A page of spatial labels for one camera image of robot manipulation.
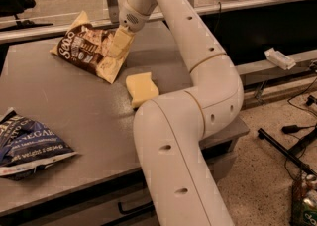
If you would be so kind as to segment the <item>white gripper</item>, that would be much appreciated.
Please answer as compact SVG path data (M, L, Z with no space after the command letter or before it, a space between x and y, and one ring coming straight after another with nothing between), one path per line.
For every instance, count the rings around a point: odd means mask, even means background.
M144 27L149 17L149 15L140 13L128 1L125 1L119 12L119 23L121 26L115 32L107 56L114 59L124 58L129 52L135 36L134 33Z

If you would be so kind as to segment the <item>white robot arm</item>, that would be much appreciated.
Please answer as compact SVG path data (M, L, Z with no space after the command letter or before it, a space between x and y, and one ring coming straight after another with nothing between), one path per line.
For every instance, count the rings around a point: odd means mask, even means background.
M122 26L138 32L160 8L192 79L143 103L135 146L160 226L235 226L199 147L239 114L244 89L231 59L187 0L126 0Z

